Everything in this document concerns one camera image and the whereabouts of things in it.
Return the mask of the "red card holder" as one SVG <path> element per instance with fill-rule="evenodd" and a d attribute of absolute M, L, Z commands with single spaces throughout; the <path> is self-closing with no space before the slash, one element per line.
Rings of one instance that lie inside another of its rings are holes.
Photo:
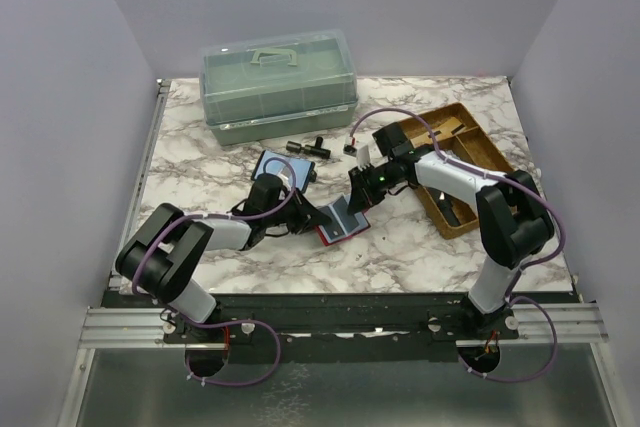
<path fill-rule="evenodd" d="M 370 223 L 362 212 L 356 214 L 349 214 L 347 212 L 349 197 L 349 194 L 342 195 L 330 204 L 318 207 L 321 211 L 331 217 L 331 223 L 329 225 L 339 224 L 347 234 L 347 237 L 339 242 L 346 241 L 370 228 Z M 326 243 L 323 236 L 323 226 L 317 227 L 316 231 L 325 246 L 339 243 Z"/>

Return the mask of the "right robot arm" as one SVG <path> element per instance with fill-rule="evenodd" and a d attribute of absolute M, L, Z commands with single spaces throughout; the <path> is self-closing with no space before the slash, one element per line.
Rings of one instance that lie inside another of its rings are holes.
<path fill-rule="evenodd" d="M 397 123 L 376 131 L 374 139 L 386 158 L 378 166 L 371 164 L 367 145 L 352 136 L 345 139 L 343 152 L 357 163 L 348 172 L 348 212 L 355 215 L 380 204 L 402 183 L 435 189 L 468 205 L 478 219 L 486 257 L 461 301 L 462 319 L 467 329 L 484 327 L 506 307 L 524 261 L 539 253 L 555 233 L 532 177 L 522 170 L 480 168 L 435 145 L 416 147 Z"/>

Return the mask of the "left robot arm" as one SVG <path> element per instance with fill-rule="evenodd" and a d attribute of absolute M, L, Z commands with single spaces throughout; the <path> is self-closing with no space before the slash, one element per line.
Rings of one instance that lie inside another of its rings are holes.
<path fill-rule="evenodd" d="M 314 207 L 298 188 L 289 189 L 281 177 L 263 173 L 229 213 L 186 214 L 161 204 L 121 249 L 115 270 L 131 281 L 134 293 L 203 324 L 216 308 L 214 297 L 193 279 L 206 251 L 246 251 L 271 228 L 284 226 L 287 235 L 297 235 L 330 223 L 327 212 Z"/>

